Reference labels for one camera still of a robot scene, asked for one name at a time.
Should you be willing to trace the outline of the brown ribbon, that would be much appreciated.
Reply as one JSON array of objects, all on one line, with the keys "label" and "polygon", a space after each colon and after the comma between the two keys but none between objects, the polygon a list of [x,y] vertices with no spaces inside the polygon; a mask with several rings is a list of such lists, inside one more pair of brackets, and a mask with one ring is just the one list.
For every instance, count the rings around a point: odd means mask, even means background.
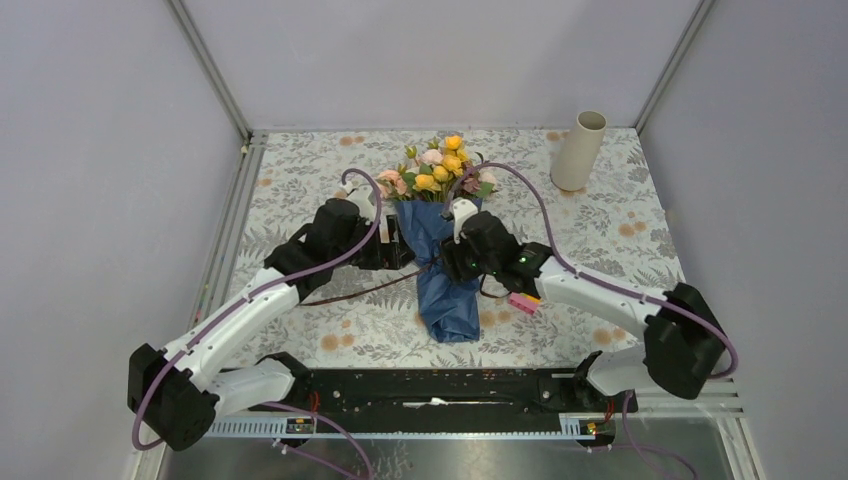
[{"label": "brown ribbon", "polygon": [[[333,304],[333,303],[337,303],[337,302],[352,300],[352,299],[364,296],[366,294],[377,292],[377,291],[383,290],[385,288],[388,288],[390,286],[394,286],[396,284],[405,282],[407,280],[417,278],[418,276],[420,276],[424,272],[430,270],[431,267],[433,265],[435,265],[435,263],[436,263],[435,260],[430,261],[428,264],[426,264],[425,266],[419,268],[418,270],[416,270],[412,273],[403,275],[401,277],[398,277],[398,278],[393,279],[391,281],[385,282],[383,284],[379,284],[377,286],[373,286],[373,287],[370,287],[370,288],[367,288],[367,289],[364,289],[364,290],[361,290],[361,291],[358,291],[358,292],[349,293],[349,294],[346,294],[346,295],[340,295],[340,296],[331,297],[331,298],[327,298],[327,299],[302,303],[302,304],[300,304],[300,306],[302,306],[302,307],[317,307],[317,306],[329,305],[329,304]],[[480,293],[483,297],[490,298],[490,299],[504,299],[504,298],[507,298],[511,295],[510,293],[505,293],[505,294],[502,294],[502,295],[495,295],[495,294],[486,292],[483,288],[483,285],[485,283],[485,277],[486,277],[486,275],[483,276],[483,279],[481,280],[481,283],[480,283],[480,286],[479,286],[479,289],[478,289],[478,293]]]}]

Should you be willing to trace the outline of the blue wrapping paper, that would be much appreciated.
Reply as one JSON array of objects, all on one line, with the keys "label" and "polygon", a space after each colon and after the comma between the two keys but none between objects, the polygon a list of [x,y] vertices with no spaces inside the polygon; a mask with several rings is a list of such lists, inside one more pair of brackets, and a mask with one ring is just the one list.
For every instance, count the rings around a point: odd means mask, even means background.
[{"label": "blue wrapping paper", "polygon": [[416,280],[418,313],[431,338],[439,343],[480,338],[477,294],[480,281],[456,283],[441,259],[441,243],[453,238],[453,223],[442,217],[441,202],[396,201],[400,233],[424,271]]}]

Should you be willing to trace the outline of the artificial flower bunch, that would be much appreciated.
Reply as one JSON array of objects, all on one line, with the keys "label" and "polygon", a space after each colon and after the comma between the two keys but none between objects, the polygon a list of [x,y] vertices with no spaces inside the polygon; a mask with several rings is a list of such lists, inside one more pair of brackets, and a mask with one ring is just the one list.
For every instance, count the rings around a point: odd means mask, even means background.
[{"label": "artificial flower bunch", "polygon": [[485,199],[497,191],[494,174],[484,170],[484,156],[467,150],[460,135],[433,138],[419,151],[405,148],[406,160],[379,173],[376,182],[383,199],[393,201],[444,201],[450,192],[454,198]]}]

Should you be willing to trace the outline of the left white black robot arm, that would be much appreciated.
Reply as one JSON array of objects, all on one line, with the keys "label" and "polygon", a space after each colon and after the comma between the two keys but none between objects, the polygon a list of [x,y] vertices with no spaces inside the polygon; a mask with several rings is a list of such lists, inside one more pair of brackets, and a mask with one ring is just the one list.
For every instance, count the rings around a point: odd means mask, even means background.
[{"label": "left white black robot arm", "polygon": [[157,438],[135,439],[135,447],[182,451],[230,414],[273,401],[288,411],[304,407],[311,387],[296,375],[294,359],[270,354],[234,370],[226,363],[268,323],[328,284],[335,269],[399,270],[410,263],[414,255],[400,226],[393,207],[368,198],[329,199],[207,319],[161,348],[138,347],[128,364],[133,434],[148,427]]}]

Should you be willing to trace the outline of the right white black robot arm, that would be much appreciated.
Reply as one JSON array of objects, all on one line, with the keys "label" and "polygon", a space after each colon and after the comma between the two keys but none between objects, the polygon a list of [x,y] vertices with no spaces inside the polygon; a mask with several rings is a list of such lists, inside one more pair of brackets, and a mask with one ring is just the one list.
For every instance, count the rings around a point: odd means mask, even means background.
[{"label": "right white black robot arm", "polygon": [[580,308],[638,338],[581,362],[573,396],[583,410],[597,412],[613,396],[646,387],[694,400],[729,350],[700,292],[685,283],[643,293],[594,270],[566,267],[551,247],[519,243],[497,217],[465,200],[445,217],[453,232],[441,252],[452,280],[488,275],[511,293]]}]

